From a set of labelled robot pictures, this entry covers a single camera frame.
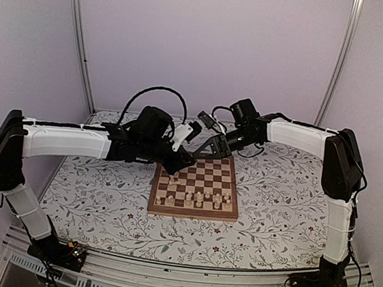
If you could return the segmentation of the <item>light wooden king piece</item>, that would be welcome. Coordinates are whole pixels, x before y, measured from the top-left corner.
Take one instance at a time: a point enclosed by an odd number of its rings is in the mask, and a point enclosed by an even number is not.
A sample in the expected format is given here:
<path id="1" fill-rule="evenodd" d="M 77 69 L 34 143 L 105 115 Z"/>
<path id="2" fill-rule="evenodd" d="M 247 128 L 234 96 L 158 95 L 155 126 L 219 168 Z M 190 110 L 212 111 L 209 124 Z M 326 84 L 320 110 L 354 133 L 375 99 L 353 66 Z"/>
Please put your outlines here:
<path id="1" fill-rule="evenodd" d="M 194 199 L 194 195 L 192 194 L 192 192 L 186 193 L 185 200 L 184 200 L 184 207 L 190 208 L 193 205 L 193 199 Z"/>

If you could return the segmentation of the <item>wooden chess board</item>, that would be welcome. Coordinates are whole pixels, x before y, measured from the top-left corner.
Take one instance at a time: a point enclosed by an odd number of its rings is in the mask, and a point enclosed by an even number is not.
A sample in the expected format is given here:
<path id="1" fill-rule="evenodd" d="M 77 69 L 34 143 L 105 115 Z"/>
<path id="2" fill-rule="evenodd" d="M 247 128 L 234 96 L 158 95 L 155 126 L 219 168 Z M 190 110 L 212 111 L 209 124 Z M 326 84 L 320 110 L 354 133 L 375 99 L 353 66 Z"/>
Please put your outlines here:
<path id="1" fill-rule="evenodd" d="M 170 175 L 158 164 L 153 177 L 153 184 L 149 196 L 147 211 L 151 215 L 168 217 L 194 218 L 201 220 L 213 220 L 221 222 L 235 222 L 238 220 L 236 171 L 233 157 L 221 160 L 198 160 L 193 166 L 178 171 L 180 185 L 169 186 Z M 184 207 L 185 195 L 192 192 L 194 195 L 193 205 Z M 204 197 L 202 206 L 197 208 L 195 204 L 196 193 L 201 192 L 204 196 L 210 193 L 207 200 Z M 224 194 L 230 195 L 231 210 L 224 210 Z M 215 209 L 213 197 L 221 195 L 221 205 Z M 156 197 L 160 196 L 162 203 L 156 204 Z M 167 198 L 174 196 L 174 205 L 167 205 Z"/>

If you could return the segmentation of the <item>light wooden queen piece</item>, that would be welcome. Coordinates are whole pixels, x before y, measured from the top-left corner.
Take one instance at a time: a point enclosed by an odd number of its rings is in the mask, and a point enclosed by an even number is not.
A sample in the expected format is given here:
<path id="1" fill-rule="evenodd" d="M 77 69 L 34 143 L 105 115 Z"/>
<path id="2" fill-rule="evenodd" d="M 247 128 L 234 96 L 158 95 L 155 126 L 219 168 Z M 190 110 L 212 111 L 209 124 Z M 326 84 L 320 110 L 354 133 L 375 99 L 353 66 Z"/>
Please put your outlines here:
<path id="1" fill-rule="evenodd" d="M 202 206 L 203 200 L 204 200 L 203 194 L 201 192 L 197 192 L 196 199 L 195 199 L 195 204 L 197 208 Z"/>

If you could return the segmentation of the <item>light wooden knight piece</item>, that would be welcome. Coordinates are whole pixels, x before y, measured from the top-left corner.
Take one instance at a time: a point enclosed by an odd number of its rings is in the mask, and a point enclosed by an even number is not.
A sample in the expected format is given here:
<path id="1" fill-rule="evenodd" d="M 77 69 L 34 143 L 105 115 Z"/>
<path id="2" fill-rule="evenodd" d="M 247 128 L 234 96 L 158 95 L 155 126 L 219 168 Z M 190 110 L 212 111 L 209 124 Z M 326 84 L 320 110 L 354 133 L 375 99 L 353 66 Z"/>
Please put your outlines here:
<path id="1" fill-rule="evenodd" d="M 167 198 L 167 205 L 168 205 L 169 207 L 171 207 L 172 205 L 174 205 L 174 196 L 169 196 L 169 197 Z"/>

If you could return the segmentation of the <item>light wooden pawn piece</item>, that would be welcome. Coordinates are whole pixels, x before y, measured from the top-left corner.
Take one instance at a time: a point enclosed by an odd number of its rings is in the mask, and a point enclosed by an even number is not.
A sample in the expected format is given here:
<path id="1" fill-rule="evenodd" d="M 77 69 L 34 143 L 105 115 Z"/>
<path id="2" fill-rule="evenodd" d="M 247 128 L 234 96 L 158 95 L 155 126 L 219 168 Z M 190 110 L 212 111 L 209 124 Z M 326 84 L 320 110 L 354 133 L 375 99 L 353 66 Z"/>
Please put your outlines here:
<path id="1" fill-rule="evenodd" d="M 162 203 L 160 196 L 157 196 L 155 199 L 157 205 L 160 205 Z"/>

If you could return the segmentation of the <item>light wooden bishop piece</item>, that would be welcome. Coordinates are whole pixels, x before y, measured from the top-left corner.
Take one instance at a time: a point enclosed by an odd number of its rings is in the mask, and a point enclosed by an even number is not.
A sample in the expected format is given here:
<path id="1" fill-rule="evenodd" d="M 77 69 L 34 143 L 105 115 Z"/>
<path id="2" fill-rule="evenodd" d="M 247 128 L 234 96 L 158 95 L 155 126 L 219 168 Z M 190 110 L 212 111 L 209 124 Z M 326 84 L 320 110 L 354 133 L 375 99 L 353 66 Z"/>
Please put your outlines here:
<path id="1" fill-rule="evenodd" d="M 221 205 L 221 195 L 220 194 L 214 195 L 214 197 L 213 197 L 213 205 L 214 205 L 215 209 L 219 209 L 220 208 L 220 205 Z"/>

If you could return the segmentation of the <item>light wooden rook piece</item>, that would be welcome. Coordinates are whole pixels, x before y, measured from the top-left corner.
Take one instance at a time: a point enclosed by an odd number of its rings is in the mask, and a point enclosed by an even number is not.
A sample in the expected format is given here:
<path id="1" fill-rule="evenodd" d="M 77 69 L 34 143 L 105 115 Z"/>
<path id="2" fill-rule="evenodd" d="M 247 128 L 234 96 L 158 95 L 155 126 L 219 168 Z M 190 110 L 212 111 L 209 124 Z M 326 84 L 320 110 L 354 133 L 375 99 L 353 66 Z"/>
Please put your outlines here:
<path id="1" fill-rule="evenodd" d="M 225 201 L 225 203 L 224 203 L 224 210 L 229 211 L 229 210 L 231 210 L 231 208 L 232 208 L 231 200 Z"/>

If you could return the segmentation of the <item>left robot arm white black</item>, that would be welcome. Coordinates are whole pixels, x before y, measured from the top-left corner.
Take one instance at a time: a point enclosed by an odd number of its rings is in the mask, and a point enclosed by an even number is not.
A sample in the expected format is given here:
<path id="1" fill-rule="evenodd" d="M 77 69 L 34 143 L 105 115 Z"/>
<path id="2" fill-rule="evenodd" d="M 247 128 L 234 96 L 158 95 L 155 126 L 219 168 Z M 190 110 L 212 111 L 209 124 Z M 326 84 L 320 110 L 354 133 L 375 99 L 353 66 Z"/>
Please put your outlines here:
<path id="1" fill-rule="evenodd" d="M 36 240 L 48 262 L 63 255 L 55 230 L 22 173 L 24 158 L 86 156 L 106 161 L 161 164 L 173 175 L 194 164 L 183 142 L 202 130 L 198 122 L 175 124 L 160 108 L 147 106 L 126 124 L 82 125 L 24 118 L 21 110 L 8 113 L 0 127 L 0 192 Z"/>

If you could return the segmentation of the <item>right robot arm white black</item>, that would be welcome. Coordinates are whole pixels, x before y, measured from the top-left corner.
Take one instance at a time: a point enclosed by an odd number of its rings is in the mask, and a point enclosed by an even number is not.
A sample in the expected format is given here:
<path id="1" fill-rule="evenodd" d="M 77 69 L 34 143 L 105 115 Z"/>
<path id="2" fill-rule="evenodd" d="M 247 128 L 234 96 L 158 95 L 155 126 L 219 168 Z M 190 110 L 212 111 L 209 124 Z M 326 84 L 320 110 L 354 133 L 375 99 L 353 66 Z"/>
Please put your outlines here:
<path id="1" fill-rule="evenodd" d="M 347 265 L 356 221 L 358 193 L 367 186 L 362 159 L 352 130 L 323 129 L 281 113 L 260 115 L 250 99 L 228 107 L 235 129 L 217 131 L 194 153 L 198 159 L 222 159 L 249 145 L 288 145 L 319 158 L 322 189 L 328 202 L 328 232 L 321 261 Z"/>

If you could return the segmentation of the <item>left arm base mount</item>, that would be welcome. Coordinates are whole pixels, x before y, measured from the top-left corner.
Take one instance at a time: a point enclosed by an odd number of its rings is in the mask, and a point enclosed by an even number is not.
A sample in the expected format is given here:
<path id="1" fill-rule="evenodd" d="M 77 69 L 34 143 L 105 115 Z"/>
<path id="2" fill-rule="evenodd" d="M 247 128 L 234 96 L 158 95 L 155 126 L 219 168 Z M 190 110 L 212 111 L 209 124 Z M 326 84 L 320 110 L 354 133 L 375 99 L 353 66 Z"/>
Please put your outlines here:
<path id="1" fill-rule="evenodd" d="M 67 270 L 81 272 L 87 258 L 85 245 L 76 241 L 61 242 L 54 229 L 49 236 L 40 240 L 30 238 L 30 241 L 31 245 L 27 250 L 30 256 Z"/>

